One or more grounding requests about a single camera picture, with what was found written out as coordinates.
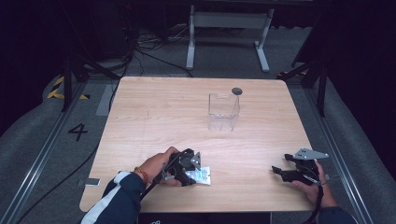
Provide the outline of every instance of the wrist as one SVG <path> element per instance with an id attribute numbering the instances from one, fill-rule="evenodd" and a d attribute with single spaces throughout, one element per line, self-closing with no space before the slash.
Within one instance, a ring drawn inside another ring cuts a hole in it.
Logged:
<path id="1" fill-rule="evenodd" d="M 140 178 L 142 178 L 143 183 L 145 184 L 146 187 L 149 185 L 149 176 L 142 168 L 136 166 L 134 168 L 134 173 L 136 173 L 137 175 L 140 176 Z"/>
<path id="2" fill-rule="evenodd" d="M 337 202 L 335 201 L 334 197 L 332 196 L 332 192 L 330 188 L 327 186 L 324 187 L 324 195 L 320 204 L 320 208 L 327 208 L 327 207 L 336 207 L 338 206 Z"/>

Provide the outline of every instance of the black curtain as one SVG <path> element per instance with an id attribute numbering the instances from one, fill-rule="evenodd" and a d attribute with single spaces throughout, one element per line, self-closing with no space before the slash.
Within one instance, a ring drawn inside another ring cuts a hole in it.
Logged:
<path id="1" fill-rule="evenodd" d="M 62 54 L 56 35 L 29 0 L 0 2 L 0 136 L 42 103 L 59 74 Z"/>
<path id="2" fill-rule="evenodd" d="M 296 62 L 327 62 L 334 87 L 396 179 L 395 12 L 391 1 L 372 0 L 322 14 Z"/>

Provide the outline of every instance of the dark background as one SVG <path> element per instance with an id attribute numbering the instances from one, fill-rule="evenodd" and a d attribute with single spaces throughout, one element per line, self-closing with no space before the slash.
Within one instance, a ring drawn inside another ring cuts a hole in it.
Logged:
<path id="1" fill-rule="evenodd" d="M 15 120 L 42 103 L 42 91 L 62 71 L 64 53 L 56 24 L 43 16 L 37 2 L 7 0 L 0 3 L 0 135 Z M 126 45 L 122 28 L 127 21 L 120 14 L 125 10 L 132 14 L 135 33 L 138 28 L 147 27 L 154 33 L 166 35 L 167 28 L 188 22 L 186 7 L 125 9 L 126 2 L 63 1 L 69 18 L 61 8 L 58 8 L 59 15 L 76 25 L 66 28 L 76 50 L 96 61 L 123 55 Z M 332 83 L 394 178 L 395 11 L 389 1 L 365 1 L 365 4 L 337 11 L 337 16 L 318 13 L 305 17 L 302 9 L 280 9 L 273 19 L 275 27 L 317 25 L 297 61 L 309 62 L 317 57 L 329 60 Z"/>

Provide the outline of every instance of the metal rail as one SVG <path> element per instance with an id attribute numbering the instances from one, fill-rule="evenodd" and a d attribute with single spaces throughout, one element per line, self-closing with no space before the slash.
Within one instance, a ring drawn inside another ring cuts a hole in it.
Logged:
<path id="1" fill-rule="evenodd" d="M 317 110 L 316 98 L 313 90 L 304 89 L 304 93 L 310 105 L 312 106 L 313 111 L 315 111 L 315 115 L 320 125 L 320 128 L 323 131 L 324 136 L 326 137 L 327 143 L 329 144 L 329 154 L 332 157 L 335 167 L 341 176 L 349 200 L 351 201 L 352 206 L 355 209 L 357 221 L 360 224 L 374 223 L 369 214 L 369 211 L 367 210 L 366 205 L 364 204 L 361 194 L 359 193 L 356 183 L 347 168 L 347 164 L 341 155 L 340 148 L 337 146 L 335 139 L 332 136 L 332 131 L 330 130 L 326 119 L 323 118 Z"/>
<path id="2" fill-rule="evenodd" d="M 41 148 L 40 152 L 35 158 L 32 167 L 27 172 L 20 188 L 18 189 L 13 200 L 7 208 L 7 211 L 0 220 L 1 224 L 12 224 L 17 220 L 19 213 L 26 203 L 30 193 L 33 190 L 33 187 L 35 186 L 35 183 L 37 182 L 37 179 L 40 177 L 41 172 L 43 171 L 44 166 L 50 157 L 52 150 L 54 149 L 54 145 L 59 137 L 61 129 L 63 128 L 67 118 L 78 101 L 76 99 L 78 99 L 78 97 L 84 91 L 86 83 L 78 83 L 75 86 L 76 88 L 73 92 L 73 99 L 75 100 L 71 102 L 71 105 L 63 113 L 61 113 L 59 118 L 56 120 L 46 142 L 44 143 L 44 146 Z"/>

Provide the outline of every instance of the wire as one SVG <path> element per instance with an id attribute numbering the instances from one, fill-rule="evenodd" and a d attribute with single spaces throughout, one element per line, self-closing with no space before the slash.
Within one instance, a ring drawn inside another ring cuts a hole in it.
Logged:
<path id="1" fill-rule="evenodd" d="M 94 58 L 91 56 L 91 54 L 88 52 L 88 50 L 87 50 L 87 48 L 86 48 L 84 42 L 82 41 L 81 36 L 79 35 L 79 33 L 78 33 L 77 29 L 76 29 L 76 26 L 74 25 L 74 23 L 72 22 L 72 20 L 70 19 L 69 15 L 68 15 L 66 9 L 64 8 L 64 4 L 63 4 L 62 0 L 59 0 L 59 4 L 60 4 L 60 6 L 61 6 L 61 8 L 62 8 L 62 11 L 63 11 L 64 15 L 65 15 L 66 18 L 67 18 L 68 23 L 69 23 L 70 26 L 72 27 L 72 29 L 73 29 L 73 31 L 75 32 L 76 36 L 78 37 L 78 41 L 80 42 L 81 46 L 84 48 L 85 53 L 87 54 L 87 56 L 88 56 L 92 61 L 95 62 L 95 59 L 94 59 Z M 123 11 L 123 10 L 121 10 L 120 7 L 119 7 L 119 15 L 122 14 L 122 11 Z M 128 45 L 128 50 L 127 50 L 126 55 L 123 56 L 123 59 L 121 60 L 121 63 L 120 63 L 120 64 L 117 64 L 117 65 L 114 65 L 114 66 L 111 66 L 111 67 L 107 67 L 107 68 L 106 68 L 106 70 L 109 70 L 109 71 L 113 71 L 113 70 L 122 68 L 123 66 L 126 66 L 126 65 L 132 60 L 131 57 L 128 57 L 128 55 L 130 55 L 131 49 L 132 49 L 132 48 L 131 48 L 130 41 L 129 41 L 129 39 L 130 39 L 129 36 L 131 35 L 132 28 L 131 28 L 131 23 L 130 23 L 130 21 L 128 20 L 129 17 L 124 15 L 124 18 L 120 18 L 120 21 L 121 21 L 121 22 L 126 21 L 125 23 L 127 23 L 127 24 L 126 24 L 125 26 L 128 26 L 128 29 L 126 29 L 125 27 L 121 28 L 122 30 L 125 31 L 125 35 L 126 35 L 126 36 L 125 36 L 125 40 L 126 40 L 127 45 Z M 90 72 L 90 73 L 101 73 L 100 71 L 97 71 L 96 69 L 90 69 L 90 68 L 86 68 L 86 67 L 84 67 L 84 68 L 85 68 L 88 72 Z"/>
<path id="2" fill-rule="evenodd" d="M 164 60 L 162 60 L 162 59 L 159 59 L 159 58 L 156 58 L 156 57 L 154 57 L 154 56 L 151 56 L 151 55 L 147 54 L 146 52 L 143 52 L 143 51 L 140 50 L 140 49 L 137 49 L 137 51 L 139 51 L 140 53 L 142 53 L 142 54 L 144 54 L 144 55 L 149 56 L 150 58 L 153 58 L 153 59 L 155 59 L 155 60 L 158 60 L 158 61 L 160 61 L 160 62 L 167 63 L 167 64 L 170 64 L 170 65 L 173 65 L 174 67 L 180 68 L 180 69 L 182 69 L 183 71 L 185 71 L 185 72 L 188 74 L 189 77 L 194 77 L 194 76 L 190 73 L 189 70 L 187 70 L 186 68 L 184 68 L 184 67 L 182 67 L 182 66 L 179 66 L 179 65 L 174 64 L 174 63 L 169 63 L 169 62 L 166 62 L 166 61 L 164 61 Z"/>
<path id="3" fill-rule="evenodd" d="M 141 76 L 143 75 L 143 73 L 145 72 L 145 69 L 143 68 L 142 62 L 140 61 L 140 59 L 139 59 L 136 55 L 134 55 L 134 57 L 135 57 L 135 58 L 137 59 L 137 61 L 139 62 L 140 69 L 142 70 L 142 71 L 140 72 L 140 74 L 139 74 L 139 76 L 141 77 Z"/>
<path id="4" fill-rule="evenodd" d="M 128 64 L 125 64 L 125 67 L 124 67 L 124 70 L 123 70 L 123 72 L 121 74 L 121 77 L 125 76 L 127 69 L 128 69 Z M 120 85 L 120 82 L 117 83 L 116 89 L 114 89 L 113 93 L 111 93 L 110 101 L 108 102 L 108 112 L 110 112 L 111 105 L 112 105 L 112 102 L 113 102 L 113 98 L 114 98 L 114 95 L 116 94 L 117 89 L 119 88 L 119 85 Z"/>
<path id="5" fill-rule="evenodd" d="M 331 175 L 329 177 L 329 179 L 326 179 L 326 183 L 323 183 L 322 185 L 325 185 L 329 182 L 333 182 L 334 180 L 337 180 L 337 179 L 341 179 L 341 176 L 340 175 Z"/>
<path id="6" fill-rule="evenodd" d="M 187 26 L 187 27 L 181 29 L 180 31 L 178 31 L 178 33 L 176 35 L 167 37 L 166 41 L 162 41 L 160 38 L 156 37 L 152 33 L 148 33 L 148 32 L 141 33 L 139 35 L 139 37 L 137 38 L 137 39 L 140 39 L 137 41 L 137 44 L 138 44 L 137 47 L 140 50 L 150 51 L 150 50 L 155 50 L 155 49 L 161 49 L 162 47 L 164 47 L 170 43 L 175 43 L 180 40 L 188 40 L 187 38 L 179 37 L 179 36 L 182 35 L 189 28 L 190 28 L 190 26 Z M 142 46 L 143 44 L 148 44 L 148 43 L 152 43 L 152 46 L 151 47 L 143 47 Z"/>
<path id="7" fill-rule="evenodd" d="M 318 185 L 318 197 L 317 197 L 317 204 L 315 206 L 315 210 L 312 212 L 309 219 L 306 222 L 304 222 L 303 224 L 315 223 L 314 222 L 315 217 L 318 215 L 318 212 L 320 210 L 321 200 L 323 198 L 323 187 L 322 187 L 323 184 L 321 183 L 319 176 L 314 171 L 312 171 L 311 169 L 309 169 L 308 167 L 306 167 L 304 165 L 299 165 L 299 168 L 300 167 L 305 169 L 306 171 L 310 172 L 315 177 L 315 179 L 318 181 L 318 183 L 316 183 Z"/>
<path id="8" fill-rule="evenodd" d="M 140 202 L 142 202 L 142 200 L 146 197 L 146 195 L 148 195 L 148 193 L 161 182 L 161 180 L 163 179 L 163 172 L 167 173 L 169 169 L 175 164 L 176 160 L 178 160 L 180 156 L 182 156 L 183 153 L 185 153 L 186 151 L 187 149 L 184 149 L 183 151 L 179 152 L 171 161 L 168 162 L 168 164 L 163 168 L 163 170 L 160 171 L 160 173 L 154 177 L 151 185 L 142 193 L 142 195 L 140 195 Z"/>
<path id="9" fill-rule="evenodd" d="M 95 147 L 95 149 L 91 152 L 91 154 L 88 156 L 88 158 L 79 166 L 77 167 L 72 173 L 70 173 L 69 175 L 67 175 L 64 179 L 62 179 L 58 184 L 56 184 L 52 189 L 50 189 L 49 191 L 47 191 L 47 193 L 45 193 L 43 196 L 41 196 L 41 198 L 39 198 L 32 206 L 29 207 L 29 209 L 26 210 L 26 212 L 23 213 L 23 215 L 20 217 L 20 219 L 16 222 L 17 224 L 21 223 L 21 221 L 41 202 L 43 201 L 44 198 L 46 198 L 49 194 L 51 194 L 54 190 L 56 190 L 59 186 L 62 185 L 62 183 L 64 181 L 66 181 L 68 178 L 70 178 L 70 176 L 72 176 L 73 174 L 75 174 L 83 165 L 85 165 L 93 156 L 93 154 L 95 154 L 96 150 L 98 149 L 99 144 Z"/>

